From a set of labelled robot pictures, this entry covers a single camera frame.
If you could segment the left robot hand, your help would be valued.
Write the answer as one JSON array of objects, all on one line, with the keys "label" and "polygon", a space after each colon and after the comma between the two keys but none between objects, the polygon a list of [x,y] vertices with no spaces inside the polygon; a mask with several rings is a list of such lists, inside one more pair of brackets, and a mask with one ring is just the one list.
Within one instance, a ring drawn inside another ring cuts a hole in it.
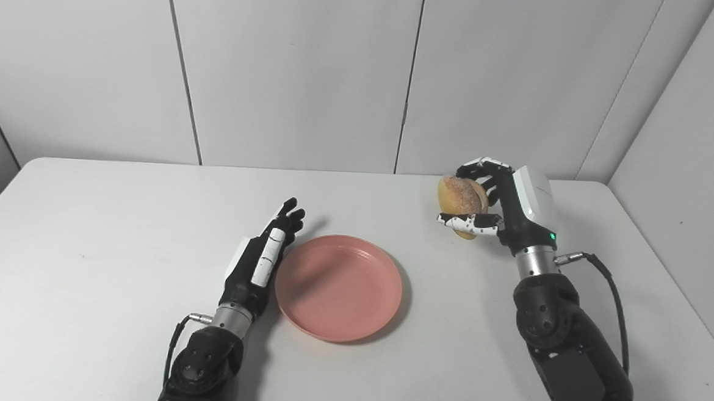
[{"label": "left robot hand", "polygon": [[244,311],[255,322],[270,298],[271,282],[285,251],[305,226],[306,212],[291,197],[278,209],[260,235],[247,239],[234,258],[234,268],[225,279],[218,304]]}]

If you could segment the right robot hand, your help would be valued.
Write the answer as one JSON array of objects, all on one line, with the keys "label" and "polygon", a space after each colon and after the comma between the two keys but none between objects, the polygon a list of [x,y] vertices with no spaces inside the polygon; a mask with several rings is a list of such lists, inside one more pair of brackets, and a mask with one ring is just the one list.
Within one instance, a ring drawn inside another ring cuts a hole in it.
[{"label": "right robot hand", "polygon": [[472,190],[478,207],[438,214],[442,225],[461,234],[496,236],[513,255],[530,247],[558,247],[557,208],[550,180],[537,169],[513,169],[490,157],[473,159],[445,178],[443,191],[460,201]]}]

